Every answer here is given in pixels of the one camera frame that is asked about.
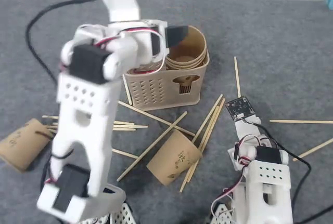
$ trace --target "paper cup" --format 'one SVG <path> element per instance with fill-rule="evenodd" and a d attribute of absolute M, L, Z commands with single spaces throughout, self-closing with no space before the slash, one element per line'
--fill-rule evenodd
<path fill-rule="evenodd" d="M 206 52 L 207 44 L 203 33 L 190 25 L 188 35 L 179 45 L 170 48 L 170 54 L 166 59 L 175 65 L 191 65 L 202 60 L 206 56 Z M 193 59 L 179 60 L 183 56 L 193 57 Z"/>
<path fill-rule="evenodd" d="M 0 157 L 24 172 L 52 137 L 44 125 L 32 119 L 0 142 Z"/>
<path fill-rule="evenodd" d="M 147 164 L 147 168 L 165 186 L 174 181 L 184 170 L 190 168 L 201 152 L 180 131 L 172 135 Z"/>

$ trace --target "bamboo skewer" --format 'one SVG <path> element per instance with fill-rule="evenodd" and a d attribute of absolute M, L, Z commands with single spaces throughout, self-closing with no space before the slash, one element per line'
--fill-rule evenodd
<path fill-rule="evenodd" d="M 201 126 L 199 127 L 197 133 L 195 134 L 194 138 L 192 139 L 192 143 L 194 143 L 194 142 L 197 140 L 197 138 L 199 137 L 201 131 L 202 131 L 203 128 L 205 127 L 206 123 L 208 122 L 209 118 L 210 118 L 211 115 L 213 114 L 213 112 L 214 112 L 216 106 L 219 104 L 219 102 L 220 102 L 220 100 L 221 100 L 222 97 L 223 97 L 223 95 L 221 94 L 221 95 L 219 96 L 219 98 L 217 99 L 217 101 L 215 102 L 215 104 L 213 105 L 213 107 L 211 108 L 211 110 L 209 111 L 208 115 L 206 116 L 206 118 L 205 118 L 204 121 L 202 122 Z M 186 184 L 186 181 L 187 181 L 187 179 L 188 179 L 188 176 L 189 176 L 189 173 L 190 173 L 191 168 L 192 168 L 192 167 L 190 167 L 190 168 L 188 169 L 187 174 L 186 174 L 186 176 L 185 176 L 185 178 L 184 178 L 184 181 L 183 181 L 183 184 L 182 184 L 181 188 L 184 188 L 184 186 L 185 186 L 185 184 Z"/>
<path fill-rule="evenodd" d="M 50 119 L 59 119 L 59 116 L 50 116 L 50 115 L 43 115 L 42 118 L 50 118 Z M 122 125 L 135 125 L 134 123 L 130 123 L 130 122 L 124 122 L 124 121 L 115 121 L 114 124 L 122 124 Z"/>
<path fill-rule="evenodd" d="M 210 122 L 209 122 L 209 124 L 208 124 L 208 126 L 207 126 L 207 128 L 206 128 L 206 131 L 204 132 L 204 135 L 203 135 L 203 138 L 202 138 L 202 140 L 201 140 L 201 143 L 200 143 L 200 145 L 199 145 L 199 151 L 201 151 L 201 150 L 200 150 L 200 149 L 201 149 L 201 146 L 202 146 L 202 144 L 203 144 L 203 142 L 204 142 L 204 139 L 206 138 L 206 136 L 207 136 L 207 134 L 208 134 L 208 131 L 209 131 L 210 126 L 211 126 L 211 123 L 212 123 L 214 117 L 216 116 L 218 110 L 219 110 L 219 107 L 216 106 L 215 109 L 214 109 L 214 113 L 213 113 L 213 115 L 212 115 L 212 117 L 211 117 L 211 119 L 210 119 Z M 181 186 L 181 188 L 180 188 L 180 190 L 179 190 L 180 193 L 183 192 L 183 190 L 184 190 L 184 188 L 185 188 L 185 186 L 186 186 L 186 184 L 187 184 L 187 182 L 188 182 L 188 179 L 189 179 L 189 177 L 190 177 L 190 175 L 191 175 L 191 172 L 192 172 L 192 170 L 193 170 L 194 167 L 195 167 L 195 164 L 192 164 L 192 166 L 188 169 L 188 171 L 187 171 L 187 173 L 186 173 L 186 176 L 185 176 L 185 178 L 184 178 L 184 181 L 183 181 L 183 183 L 182 183 L 182 186 Z"/>
<path fill-rule="evenodd" d="M 121 150 L 112 149 L 112 151 L 114 153 L 117 153 L 117 154 L 120 154 L 120 155 L 124 155 L 124 156 L 128 156 L 130 158 L 134 158 L 134 159 L 138 159 L 139 158 L 137 155 L 133 155 L 133 154 L 121 151 Z"/>
<path fill-rule="evenodd" d="M 135 125 L 134 123 L 123 122 L 123 121 L 115 121 L 114 124 Z"/>
<path fill-rule="evenodd" d="M 196 135 L 195 135 L 194 138 L 192 139 L 192 143 L 194 143 L 194 142 L 197 140 L 197 138 L 199 137 L 199 135 L 200 135 L 202 129 L 205 127 L 206 123 L 208 122 L 210 116 L 213 114 L 214 109 L 215 109 L 216 106 L 219 104 L 219 102 L 220 102 L 220 100 L 221 100 L 222 97 L 223 97 L 223 94 L 221 94 L 221 95 L 219 96 L 219 98 L 217 99 L 217 101 L 215 102 L 215 104 L 213 105 L 213 107 L 211 108 L 211 110 L 209 111 L 208 115 L 206 116 L 206 118 L 205 118 L 204 121 L 202 122 L 200 128 L 198 129 Z"/>
<path fill-rule="evenodd" d="M 237 83 L 237 93 L 238 93 L 238 97 L 241 97 L 241 93 L 240 93 L 240 82 L 239 82 L 239 73 L 238 73 L 238 64 L 237 64 L 237 57 L 234 57 L 234 61 L 235 61 L 235 73 L 236 73 L 236 83 Z"/>
<path fill-rule="evenodd" d="M 56 130 L 54 130 L 54 129 L 48 129 L 48 131 L 49 131 L 49 132 L 51 132 L 51 133 L 54 133 L 54 134 L 56 134 L 56 133 L 57 133 L 57 131 L 56 131 Z"/>
<path fill-rule="evenodd" d="M 209 140 L 209 138 L 210 138 L 210 135 L 211 135 L 212 132 L 213 132 L 213 129 L 214 129 L 215 124 L 216 124 L 216 121 L 217 121 L 217 119 L 219 118 L 220 112 L 221 112 L 221 110 L 222 110 L 222 108 L 223 108 L 224 101 L 225 101 L 225 99 L 223 99 L 221 105 L 219 106 L 219 109 L 218 109 L 218 111 L 217 111 L 217 114 L 216 114 L 215 117 L 214 117 L 213 123 L 211 124 L 211 127 L 210 127 L 210 129 L 209 129 L 209 132 L 208 132 L 208 134 L 207 134 L 207 136 L 206 136 L 206 139 L 204 140 L 204 143 L 203 143 L 203 145 L 202 145 L 202 147 L 201 147 L 201 150 L 200 150 L 201 153 L 203 153 L 204 149 L 206 148 L 206 145 L 207 145 L 207 143 L 208 143 L 208 140 Z M 200 161 L 200 159 L 198 159 L 198 161 L 195 163 L 194 168 L 192 169 L 191 174 L 190 174 L 190 176 L 189 176 L 187 182 L 190 182 L 190 181 L 191 181 L 192 176 L 193 176 L 193 174 L 194 174 L 194 172 L 195 172 L 195 170 L 196 170 L 196 168 L 197 168 L 197 166 L 198 166 L 198 164 L 199 164 L 199 161 Z"/>
<path fill-rule="evenodd" d="M 44 125 L 45 128 L 48 128 L 48 129 L 57 129 L 58 126 L 57 125 Z"/>
<path fill-rule="evenodd" d="M 113 131 L 136 131 L 133 128 L 113 128 Z"/>
<path fill-rule="evenodd" d="M 114 128 L 137 128 L 137 129 L 142 129 L 142 128 L 148 128 L 148 125 L 114 125 Z"/>
<path fill-rule="evenodd" d="M 118 177 L 117 181 L 120 181 L 125 175 L 127 175 L 128 172 L 131 171 L 131 169 L 169 132 L 171 131 L 176 124 L 182 120 L 187 114 L 187 111 L 185 111 L 177 120 L 171 124 L 121 175 Z"/>
<path fill-rule="evenodd" d="M 129 86 L 127 84 L 127 81 L 126 81 L 126 78 L 125 78 L 124 74 L 123 74 L 123 80 L 124 80 L 124 86 L 125 86 L 125 90 L 126 90 L 127 99 L 129 101 L 129 105 L 132 105 L 132 98 L 131 98 Z"/>
<path fill-rule="evenodd" d="M 59 119 L 58 116 L 43 115 L 42 118 Z"/>
<path fill-rule="evenodd" d="M 152 119 L 155 119 L 155 120 L 157 120 L 157 121 L 159 121 L 159 122 L 161 122 L 161 123 L 164 123 L 164 124 L 166 124 L 166 125 L 169 125 L 169 126 L 172 125 L 172 123 L 170 123 L 170 122 L 168 122 L 168 121 L 166 121 L 166 120 L 164 120 L 164 119 L 161 119 L 161 118 L 159 118 L 159 117 L 157 117 L 157 116 L 154 116 L 154 115 L 149 114 L 148 112 L 145 112 L 145 111 L 142 111 L 142 110 L 140 110 L 140 109 L 137 109 L 137 108 L 135 108 L 135 107 L 133 107 L 133 106 L 128 105 L 127 103 L 122 102 L 122 101 L 118 101 L 118 104 L 120 104 L 121 106 L 125 106 L 125 107 L 127 107 L 127 108 L 129 108 L 129 109 L 131 109 L 131 110 L 133 110 L 133 111 L 138 112 L 138 113 L 141 113 L 142 115 L 145 115 L 145 116 L 147 116 L 147 117 L 150 117 L 150 118 L 152 118 Z M 188 130 L 185 130 L 185 129 L 183 129 L 183 128 L 177 126 L 177 125 L 175 125 L 174 128 L 175 128 L 175 129 L 178 129 L 178 130 L 180 130 L 180 131 L 182 131 L 182 132 L 184 132 L 184 133 L 186 133 L 186 134 L 189 134 L 189 135 L 191 135 L 191 136 L 193 136 L 193 137 L 195 136 L 194 133 L 192 133 L 192 132 L 190 132 L 190 131 L 188 131 Z"/>
<path fill-rule="evenodd" d="M 298 157 L 299 157 L 299 158 L 303 158 L 303 157 L 305 157 L 305 156 L 307 156 L 307 155 L 310 155 L 311 153 L 316 152 L 317 150 L 319 150 L 319 149 L 325 147 L 326 145 L 329 145 L 329 144 L 332 143 L 332 142 L 333 142 L 333 138 L 332 138 L 332 139 L 329 139 L 329 140 L 326 141 L 326 142 L 323 142 L 322 144 L 319 144 L 318 146 L 316 146 L 316 147 L 314 147 L 314 148 L 312 148 L 312 149 L 310 149 L 310 150 L 308 150 L 308 151 L 306 151 L 306 152 L 304 152 L 303 154 L 299 155 Z"/>
<path fill-rule="evenodd" d="M 318 121 L 318 120 L 270 120 L 271 123 L 284 124 L 333 124 L 333 121 Z"/>
<path fill-rule="evenodd" d="M 113 130 L 115 130 L 115 131 L 136 131 L 136 128 L 134 128 L 133 126 L 136 126 L 136 128 L 148 128 L 148 127 L 145 127 L 146 125 L 114 125 Z M 58 129 L 58 125 L 45 125 L 45 127 L 48 128 L 48 130 Z"/>

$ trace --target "floor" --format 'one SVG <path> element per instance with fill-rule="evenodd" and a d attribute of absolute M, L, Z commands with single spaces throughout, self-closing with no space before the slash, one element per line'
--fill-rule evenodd
<path fill-rule="evenodd" d="M 59 0 L 0 0 L 0 138 L 29 119 L 57 112 L 56 90 L 32 58 L 24 42 L 24 28 L 42 8 Z M 142 18 L 170 24 L 191 24 L 207 37 L 211 56 L 196 106 L 157 110 L 152 113 L 170 122 L 185 110 L 180 126 L 195 132 L 216 98 L 237 97 L 234 56 L 238 57 L 241 91 L 252 103 L 262 123 L 277 140 L 295 153 L 302 153 L 333 137 L 330 125 L 273 124 L 270 119 L 332 120 L 333 103 L 333 12 L 324 2 L 271 0 L 138 0 Z M 57 73 L 62 45 L 84 23 L 106 24 L 101 2 L 68 6 L 52 11 L 33 29 L 33 43 L 43 60 Z M 149 125 L 135 133 L 113 135 L 114 148 L 140 155 L 166 128 L 134 111 L 119 106 L 117 120 Z M 109 181 L 123 188 L 138 222 L 203 223 L 210 204 L 231 185 L 234 171 L 227 149 L 237 140 L 234 123 L 224 109 L 203 159 L 191 183 L 179 193 L 182 175 L 168 187 L 146 168 L 161 142 L 119 183 L 117 177 L 132 159 L 115 154 Z M 56 223 L 36 209 L 39 179 L 46 152 L 30 171 L 19 174 L 0 161 L 0 223 Z M 299 196 L 294 220 L 332 204 L 333 147 L 327 146 L 306 159 L 313 171 Z M 74 162 L 85 164 L 78 148 Z M 306 171 L 290 162 L 293 194 Z M 333 213 L 313 223 L 329 224 Z"/>

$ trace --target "circuit board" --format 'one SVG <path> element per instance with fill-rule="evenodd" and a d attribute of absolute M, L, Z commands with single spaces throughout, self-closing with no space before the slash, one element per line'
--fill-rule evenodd
<path fill-rule="evenodd" d="M 226 103 L 225 106 L 234 122 L 255 114 L 252 105 L 245 96 L 234 99 Z"/>

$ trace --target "robotic arm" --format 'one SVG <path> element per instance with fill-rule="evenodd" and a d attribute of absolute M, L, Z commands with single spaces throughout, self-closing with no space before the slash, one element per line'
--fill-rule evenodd
<path fill-rule="evenodd" d="M 78 27 L 61 51 L 57 102 L 58 133 L 50 159 L 50 179 L 41 192 L 39 209 L 76 223 L 119 212 L 125 192 L 107 183 L 111 136 L 121 92 L 121 76 L 130 69 L 161 63 L 172 43 L 187 28 L 168 28 L 159 20 L 140 20 L 135 0 L 103 0 L 110 24 Z M 86 151 L 90 170 L 68 163 L 75 143 Z"/>
<path fill-rule="evenodd" d="M 288 153 L 277 146 L 272 147 L 270 140 L 260 134 L 253 124 L 260 124 L 260 119 L 246 97 L 228 102 L 226 107 L 234 119 L 239 138 L 228 153 L 235 170 L 242 171 L 242 176 L 213 202 L 213 215 L 223 219 L 218 220 L 221 223 L 292 224 Z M 225 207 L 215 211 L 215 204 L 230 193 L 232 216 Z"/>

